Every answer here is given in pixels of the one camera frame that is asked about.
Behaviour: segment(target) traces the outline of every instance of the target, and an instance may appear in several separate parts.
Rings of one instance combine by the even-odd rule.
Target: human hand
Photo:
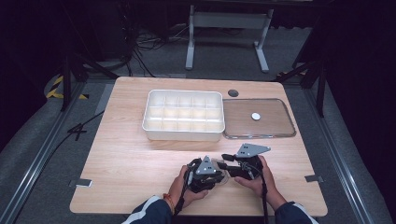
[[[183,185],[184,185],[184,174],[186,174],[188,168],[186,165],[183,165],[181,167],[179,175],[175,178],[174,182],[171,185],[171,188],[169,189],[169,194],[172,199],[173,206],[176,206],[178,200],[180,199],[181,196],[181,191],[183,190]],[[183,203],[183,208],[189,206],[193,201],[195,200],[200,200],[203,199],[209,191],[207,189],[194,193],[191,190],[187,189],[186,192],[184,193],[184,203]]]
[[[262,162],[262,174],[268,190],[266,200],[275,211],[280,205],[286,203],[286,200],[276,188],[275,180],[270,168],[268,167],[267,161],[263,156],[259,156],[259,159]],[[258,197],[262,196],[262,179],[260,177],[257,177],[254,180],[247,180],[243,177],[236,176],[234,180],[238,184],[253,190]]]

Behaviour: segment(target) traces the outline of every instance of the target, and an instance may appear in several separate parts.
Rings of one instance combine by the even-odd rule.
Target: metal bracket
[[[253,144],[244,143],[235,154],[236,158],[250,158],[266,151],[271,150],[270,147],[258,146]]]
[[[216,169],[208,156],[204,157],[195,173],[198,175],[213,175],[216,173]]]
[[[76,188],[76,187],[89,188],[91,185],[92,185],[92,180],[90,179],[70,180],[69,182],[70,188]]]
[[[324,179],[321,177],[321,175],[306,175],[305,180],[306,182],[314,182],[314,181],[318,181],[318,183],[324,182]]]

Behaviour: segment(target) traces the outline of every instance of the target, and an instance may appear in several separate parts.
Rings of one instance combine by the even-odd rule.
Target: clear plastic lid
[[[292,137],[296,130],[280,99],[224,99],[226,138]]]

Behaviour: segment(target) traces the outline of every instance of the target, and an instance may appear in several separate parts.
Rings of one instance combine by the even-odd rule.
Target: yellow tape
[[[58,78],[56,78],[55,82],[53,83],[52,87],[49,90],[49,93],[47,93],[47,98],[58,98],[58,99],[63,99],[64,95],[62,93],[57,93],[56,89],[58,89],[59,85],[61,82],[64,80],[64,76],[59,75]],[[81,100],[88,100],[90,98],[89,94],[81,94],[78,99]]]

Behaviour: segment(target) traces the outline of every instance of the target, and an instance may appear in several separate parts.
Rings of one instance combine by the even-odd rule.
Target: dark blue sleeve
[[[284,203],[275,211],[276,224],[312,224],[317,223],[303,207],[295,202]]]
[[[163,199],[152,196],[136,207],[122,224],[170,224],[172,212]]]

